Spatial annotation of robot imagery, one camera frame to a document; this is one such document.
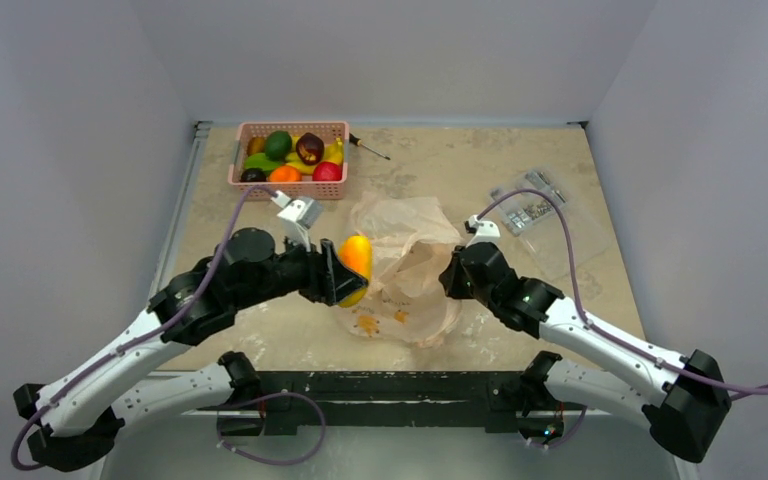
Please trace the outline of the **yellow fake banana bunch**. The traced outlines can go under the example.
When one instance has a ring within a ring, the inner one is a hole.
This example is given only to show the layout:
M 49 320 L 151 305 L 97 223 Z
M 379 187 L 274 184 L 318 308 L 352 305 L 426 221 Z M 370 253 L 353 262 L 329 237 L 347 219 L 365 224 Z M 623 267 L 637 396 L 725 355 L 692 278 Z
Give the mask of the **yellow fake banana bunch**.
M 325 145 L 324 156 L 320 161 L 320 164 L 330 162 L 337 165 L 338 167 L 342 167 L 344 163 L 344 151 L 345 148 L 343 139 L 337 138 L 334 143 Z M 285 156 L 285 164 L 296 168 L 304 176 L 311 176 L 315 168 L 318 166 L 318 164 L 307 165 L 302 162 L 295 150 L 292 150 Z

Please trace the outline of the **orange yellow fake mango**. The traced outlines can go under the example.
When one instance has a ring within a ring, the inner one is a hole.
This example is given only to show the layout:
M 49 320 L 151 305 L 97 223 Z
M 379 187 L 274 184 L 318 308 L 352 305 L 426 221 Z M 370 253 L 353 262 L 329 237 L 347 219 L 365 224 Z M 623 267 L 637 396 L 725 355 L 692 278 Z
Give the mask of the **orange yellow fake mango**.
M 338 258 L 342 264 L 369 282 L 372 275 L 373 252 L 369 239 L 362 235 L 354 235 L 345 240 L 338 250 Z M 349 308 L 360 302 L 367 292 L 368 286 L 362 287 L 339 303 L 341 308 Z

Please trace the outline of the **dark maroon fake fruit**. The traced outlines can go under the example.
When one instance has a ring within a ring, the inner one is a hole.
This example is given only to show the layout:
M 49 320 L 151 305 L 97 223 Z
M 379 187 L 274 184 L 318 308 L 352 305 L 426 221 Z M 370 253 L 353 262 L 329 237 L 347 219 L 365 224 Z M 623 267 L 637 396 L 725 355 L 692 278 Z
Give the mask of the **dark maroon fake fruit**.
M 316 165 L 323 159 L 325 143 L 319 136 L 306 132 L 296 141 L 295 151 L 303 164 Z

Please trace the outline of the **green fake mango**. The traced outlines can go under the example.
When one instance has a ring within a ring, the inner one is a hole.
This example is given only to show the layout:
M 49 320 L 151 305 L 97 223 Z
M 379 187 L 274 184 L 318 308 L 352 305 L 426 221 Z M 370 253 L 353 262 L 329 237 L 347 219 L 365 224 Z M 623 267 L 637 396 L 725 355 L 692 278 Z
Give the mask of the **green fake mango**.
M 259 152 L 245 158 L 243 170 L 255 168 L 263 171 L 265 175 L 269 176 L 274 170 L 284 165 L 284 159 L 272 159 L 264 152 Z

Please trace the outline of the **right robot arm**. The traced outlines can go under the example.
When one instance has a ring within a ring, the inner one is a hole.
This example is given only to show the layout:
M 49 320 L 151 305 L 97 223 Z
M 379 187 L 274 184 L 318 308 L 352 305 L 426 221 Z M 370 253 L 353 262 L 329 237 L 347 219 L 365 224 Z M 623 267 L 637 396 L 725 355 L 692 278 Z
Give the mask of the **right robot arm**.
M 688 462 L 705 458 L 732 405 L 711 355 L 685 356 L 578 312 L 556 287 L 518 276 L 493 243 L 455 247 L 439 280 L 447 297 L 475 300 L 508 329 L 602 367 L 641 397 L 634 410 L 658 445 Z

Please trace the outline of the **translucent plastic bag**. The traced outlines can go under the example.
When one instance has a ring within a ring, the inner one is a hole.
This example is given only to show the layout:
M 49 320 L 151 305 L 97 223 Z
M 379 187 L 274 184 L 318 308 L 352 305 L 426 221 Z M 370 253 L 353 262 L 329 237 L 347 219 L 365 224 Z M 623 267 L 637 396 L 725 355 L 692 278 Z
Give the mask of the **translucent plastic bag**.
M 436 197 L 396 199 L 365 193 L 351 209 L 348 231 L 370 240 L 372 272 L 356 305 L 336 312 L 349 332 L 418 347 L 443 342 L 462 302 L 443 292 L 439 276 L 462 236 Z

